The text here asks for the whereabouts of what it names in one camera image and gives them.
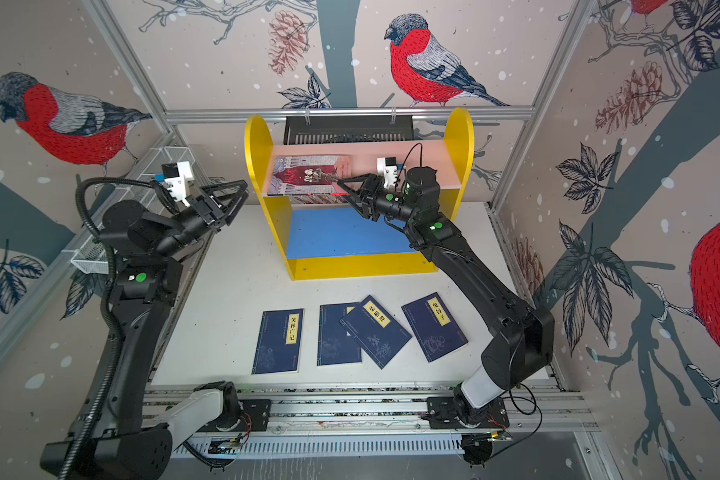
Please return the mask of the red silver illustrated book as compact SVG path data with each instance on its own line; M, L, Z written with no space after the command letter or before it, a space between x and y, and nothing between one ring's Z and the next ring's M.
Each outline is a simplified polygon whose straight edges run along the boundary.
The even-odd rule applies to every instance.
M351 174L346 155L277 156L267 188L270 196L336 194L337 182Z

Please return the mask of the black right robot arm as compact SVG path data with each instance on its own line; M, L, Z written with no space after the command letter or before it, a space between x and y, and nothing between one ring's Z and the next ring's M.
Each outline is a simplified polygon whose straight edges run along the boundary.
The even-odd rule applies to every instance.
M433 168L408 170L399 192L386 189L383 178L375 174L340 179L337 184L363 218L403 222L400 231L409 246L455 283L491 333L481 366L454 393L455 418L468 428L477 427L487 419L491 402L552 362L554 317L516 295L477 257L440 211L440 185Z

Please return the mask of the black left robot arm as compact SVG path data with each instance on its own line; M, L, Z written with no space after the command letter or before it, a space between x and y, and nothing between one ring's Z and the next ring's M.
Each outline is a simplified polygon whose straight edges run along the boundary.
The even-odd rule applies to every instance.
M136 200L123 200L95 222L85 195L109 177L83 181L75 204L84 225L107 260L100 303L108 336L92 385L64 440L47 444L40 467L59 479L157 479L172 452L201 427L252 429L235 386L216 381L197 387L189 398L143 426L143 401L163 327L179 294L183 265L176 254L235 219L248 197L243 180L204 186L179 209L158 181L125 180L153 190L170 211L163 216Z

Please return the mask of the yellow blue pink bookshelf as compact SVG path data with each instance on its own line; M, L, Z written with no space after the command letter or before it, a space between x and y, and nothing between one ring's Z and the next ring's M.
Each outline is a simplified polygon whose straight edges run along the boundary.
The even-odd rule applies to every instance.
M441 140L275 145L247 120L251 183L294 281L468 270L454 224L474 160L469 112Z

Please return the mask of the black slotted vent box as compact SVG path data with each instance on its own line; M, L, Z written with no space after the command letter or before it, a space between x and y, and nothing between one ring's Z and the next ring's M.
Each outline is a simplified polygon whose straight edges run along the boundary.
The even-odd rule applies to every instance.
M414 139L411 116L318 116L290 117L283 134L284 145L396 142Z

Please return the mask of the navy book leftmost yellow label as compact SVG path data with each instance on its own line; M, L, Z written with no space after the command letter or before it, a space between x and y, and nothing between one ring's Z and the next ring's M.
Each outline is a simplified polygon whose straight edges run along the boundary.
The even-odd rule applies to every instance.
M298 371L303 314L303 309L262 314L252 375Z

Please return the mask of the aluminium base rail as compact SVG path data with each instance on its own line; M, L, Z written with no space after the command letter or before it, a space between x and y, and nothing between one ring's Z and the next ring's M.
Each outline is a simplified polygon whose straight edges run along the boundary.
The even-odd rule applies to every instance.
M208 422L174 454L259 460L300 457L463 454L482 443L494 449L527 434L598 431L578 394L542 382L489 405L484 420L466 426L456 417L453 392L444 385L377 388L241 389L245 414L235 426Z

